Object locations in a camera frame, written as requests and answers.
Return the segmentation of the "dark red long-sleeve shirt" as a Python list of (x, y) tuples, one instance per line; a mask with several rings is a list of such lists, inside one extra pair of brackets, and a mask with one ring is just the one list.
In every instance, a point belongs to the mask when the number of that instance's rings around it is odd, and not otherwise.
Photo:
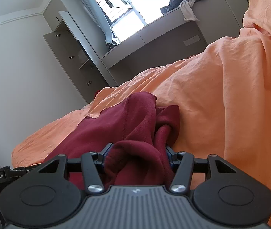
[(69, 159), (87, 152), (100, 152), (113, 143), (106, 154), (100, 177), (110, 185), (170, 185), (171, 170), (166, 146), (173, 146), (180, 132), (180, 108), (156, 105), (151, 93), (130, 95), (121, 103), (104, 109), (97, 118), (85, 117), (52, 152)]

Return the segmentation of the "orange duvet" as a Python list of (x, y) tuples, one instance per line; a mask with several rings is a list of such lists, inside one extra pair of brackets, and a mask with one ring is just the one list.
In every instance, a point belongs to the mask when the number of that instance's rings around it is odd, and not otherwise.
[(236, 38), (223, 37), (200, 54), (104, 88), (83, 109), (17, 145), (12, 165), (41, 163), (83, 118), (95, 120), (132, 93), (149, 92), (158, 106), (180, 107), (175, 150), (199, 158), (218, 154), (271, 189), (271, 0), (250, 0), (243, 25)]

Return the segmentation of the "open grey wardrobe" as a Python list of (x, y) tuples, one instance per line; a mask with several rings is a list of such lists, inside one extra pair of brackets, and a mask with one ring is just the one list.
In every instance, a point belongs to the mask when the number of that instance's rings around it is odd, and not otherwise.
[(90, 103), (98, 91), (117, 86), (99, 56), (106, 52), (104, 36), (84, 13), (57, 13), (58, 26), (43, 37), (75, 88)]

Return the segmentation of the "grey window bench cabinet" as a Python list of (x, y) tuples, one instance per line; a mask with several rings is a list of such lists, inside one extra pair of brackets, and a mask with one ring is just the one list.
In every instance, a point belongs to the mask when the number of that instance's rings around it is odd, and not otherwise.
[[(185, 22), (180, 8), (176, 8), (109, 51), (102, 61), (117, 82), (197, 55), (219, 38), (239, 35), (239, 24), (225, 0), (195, 2), (192, 10), (199, 21)], [(196, 35), (200, 41), (186, 47), (184, 41)]]

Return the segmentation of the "white garment hanging off bench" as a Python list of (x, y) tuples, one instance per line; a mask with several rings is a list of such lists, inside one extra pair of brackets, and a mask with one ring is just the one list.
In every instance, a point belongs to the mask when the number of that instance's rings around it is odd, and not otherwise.
[(184, 16), (185, 22), (199, 21), (192, 10), (192, 7), (194, 6), (194, 3), (196, 1), (197, 0), (183, 0), (182, 2), (180, 2), (179, 8)]

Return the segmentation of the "left blue-grey curtain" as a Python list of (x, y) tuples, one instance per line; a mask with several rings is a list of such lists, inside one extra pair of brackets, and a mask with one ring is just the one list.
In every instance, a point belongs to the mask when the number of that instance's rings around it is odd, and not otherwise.
[(116, 36), (114, 35), (111, 29), (111, 20), (109, 15), (106, 13), (113, 12), (116, 7), (111, 0), (81, 0), (85, 5), (85, 8), (89, 12), (93, 21), (99, 26), (105, 36), (105, 44), (108, 50), (112, 50), (117, 46), (117, 43), (114, 41)]

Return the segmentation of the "white wall socket plate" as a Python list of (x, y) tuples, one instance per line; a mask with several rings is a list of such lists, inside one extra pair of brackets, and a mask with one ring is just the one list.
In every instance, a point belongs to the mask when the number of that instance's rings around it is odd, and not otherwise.
[(187, 46), (190, 46), (191, 44), (196, 43), (198, 41), (200, 41), (200, 37), (198, 35), (196, 35), (194, 37), (191, 37), (191, 38), (185, 40), (184, 45), (187, 47)]

